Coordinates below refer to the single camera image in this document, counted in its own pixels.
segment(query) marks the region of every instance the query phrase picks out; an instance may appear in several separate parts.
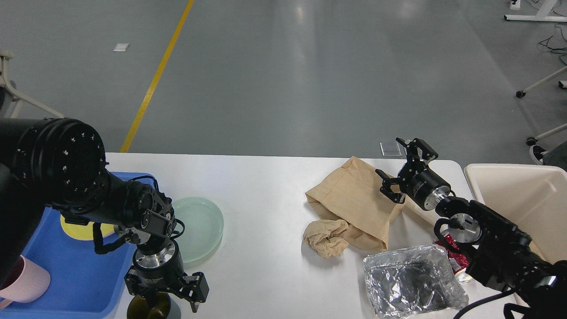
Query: brown paper bag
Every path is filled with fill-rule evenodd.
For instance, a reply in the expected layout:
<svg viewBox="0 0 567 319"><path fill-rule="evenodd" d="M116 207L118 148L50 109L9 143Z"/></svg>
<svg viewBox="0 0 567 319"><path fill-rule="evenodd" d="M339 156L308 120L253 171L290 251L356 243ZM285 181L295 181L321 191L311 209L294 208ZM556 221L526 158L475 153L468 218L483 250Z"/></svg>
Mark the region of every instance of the brown paper bag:
<svg viewBox="0 0 567 319"><path fill-rule="evenodd" d="M381 186L375 168L353 156L305 195L321 219L349 223L342 237L351 245L382 251L388 249L390 222L403 204L394 204L380 193Z"/></svg>

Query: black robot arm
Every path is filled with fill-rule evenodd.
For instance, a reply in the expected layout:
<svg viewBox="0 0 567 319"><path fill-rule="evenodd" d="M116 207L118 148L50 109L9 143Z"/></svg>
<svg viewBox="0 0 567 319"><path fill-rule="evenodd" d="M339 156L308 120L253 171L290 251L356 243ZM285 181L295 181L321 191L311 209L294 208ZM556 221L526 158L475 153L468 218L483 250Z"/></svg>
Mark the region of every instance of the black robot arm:
<svg viewBox="0 0 567 319"><path fill-rule="evenodd" d="M376 170L383 179L381 193L397 203L408 195L422 209L435 209L442 218L434 233L448 250L454 250L441 235L441 226L448 225L458 253L469 261L466 272L486 287L502 292L512 289L530 306L508 305L506 318L512 316L511 310L525 318L566 317L567 261L542 260L528 247L531 237L516 224L482 203L456 197L449 183L429 168L437 153L427 143L419 138L409 143L396 140L406 148L407 163L395 178ZM393 192L393 184L402 193Z"/></svg>
<svg viewBox="0 0 567 319"><path fill-rule="evenodd" d="M175 238L179 220L171 198L135 180L122 181L105 167L104 146L91 126L73 119L0 119L0 204L3 258L0 283L23 250L43 209L61 212L66 223L93 221L95 252L105 254L128 242L137 245L125 276L132 295L150 306L156 292L170 292L197 305L206 300L205 276L188 276ZM116 225L120 238L103 244L100 224Z"/></svg>

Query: shoe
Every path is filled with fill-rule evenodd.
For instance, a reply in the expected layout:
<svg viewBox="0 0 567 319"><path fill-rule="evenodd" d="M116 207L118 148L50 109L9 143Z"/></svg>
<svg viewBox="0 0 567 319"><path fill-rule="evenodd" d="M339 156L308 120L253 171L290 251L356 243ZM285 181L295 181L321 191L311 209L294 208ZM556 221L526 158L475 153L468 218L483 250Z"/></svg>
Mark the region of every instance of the shoe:
<svg viewBox="0 0 567 319"><path fill-rule="evenodd" d="M549 153L539 145L530 146L530 158L537 165L543 165L543 155Z"/></svg>

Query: crumpled paper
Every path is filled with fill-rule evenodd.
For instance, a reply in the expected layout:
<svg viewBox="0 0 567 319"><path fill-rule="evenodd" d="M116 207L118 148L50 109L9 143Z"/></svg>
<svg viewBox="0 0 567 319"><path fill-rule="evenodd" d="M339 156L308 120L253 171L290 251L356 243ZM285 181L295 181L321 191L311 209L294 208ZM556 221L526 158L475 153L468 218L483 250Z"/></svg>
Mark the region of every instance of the crumpled paper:
<svg viewBox="0 0 567 319"><path fill-rule="evenodd" d="M303 242L315 249L320 257L337 256L349 245L341 236L348 227L342 219L312 221L303 232Z"/></svg>
<svg viewBox="0 0 567 319"><path fill-rule="evenodd" d="M344 240L363 250L388 249L390 222L403 208L380 192L382 179L372 165L351 157L305 195L321 219L349 223Z"/></svg>

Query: black cable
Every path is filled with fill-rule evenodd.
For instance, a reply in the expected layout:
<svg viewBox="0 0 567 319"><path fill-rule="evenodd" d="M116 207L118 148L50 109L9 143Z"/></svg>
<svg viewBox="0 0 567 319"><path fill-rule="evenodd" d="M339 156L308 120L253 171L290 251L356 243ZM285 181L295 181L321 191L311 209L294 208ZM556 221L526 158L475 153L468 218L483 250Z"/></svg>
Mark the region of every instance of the black cable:
<svg viewBox="0 0 567 319"><path fill-rule="evenodd" d="M555 29L559 29L559 34L561 35L561 38L563 39L563 41L567 42L567 38L565 37L565 35L563 34L563 28L561 26L565 26L565 23L556 23L554 28ZM541 45L542 47L549 49L549 51L553 54L559 54L559 60L561 62L563 62L563 64L567 65L567 61L564 60L564 56L567 54L567 47L552 47L549 42L551 41L552 38L554 38L555 35L552 35L542 41L538 42L538 45Z"/></svg>
<svg viewBox="0 0 567 319"><path fill-rule="evenodd" d="M531 313L532 309L518 304L505 304L504 305L504 319L515 319L512 311L521 313L523 315Z"/></svg>
<svg viewBox="0 0 567 319"><path fill-rule="evenodd" d="M178 238L179 236L183 235L183 233L185 232L185 224L183 224L183 222L179 219L175 219L175 221L183 227L183 230L181 230L181 232L174 230L173 234L175 236L170 237L170 239L173 239L173 240Z"/></svg>
<svg viewBox="0 0 567 319"><path fill-rule="evenodd" d="M152 181L154 181L154 188L155 188L155 190L157 190L159 192L158 180L155 179L155 177L153 177L152 175L143 175L143 176L130 178L128 180L128 182L136 181L136 180L142 179L142 178L150 178Z"/></svg>
<svg viewBox="0 0 567 319"><path fill-rule="evenodd" d="M433 226L433 233L437 237L437 240L439 240L441 242L441 244L443 245L443 247L445 247L445 249L447 249L448 251L451 251L455 254L462 254L463 253L462 251L460 251L457 248L454 248L453 245L451 245L449 242L447 242L445 237L443 235L441 235L441 226L443 226L443 225L449 225L453 228L459 228L459 229L461 229L461 228L464 229L464 228L461 226L461 224L459 223L459 221L457 219L447 219L447 218L438 219L437 222L435 222L435 226Z"/></svg>
<svg viewBox="0 0 567 319"><path fill-rule="evenodd" d="M100 231L100 223L93 223L92 225L92 239L95 243L95 253L97 255L104 255L115 251L120 246L126 243L126 235L120 236L117 240L111 242L110 244L104 244L103 234Z"/></svg>
<svg viewBox="0 0 567 319"><path fill-rule="evenodd" d="M489 303L491 301L495 301L497 299L500 298L504 298L506 296L510 296L511 294L513 294L515 292L515 290L511 289L502 293L498 293L494 296L490 296L490 297L486 297L484 299L481 300L477 300L474 303L464 307L463 309L459 310L459 312L455 315L455 317L453 317L453 319L460 319L465 313L467 313L467 311L471 310L472 308L478 307L480 305L484 305L486 303Z"/></svg>

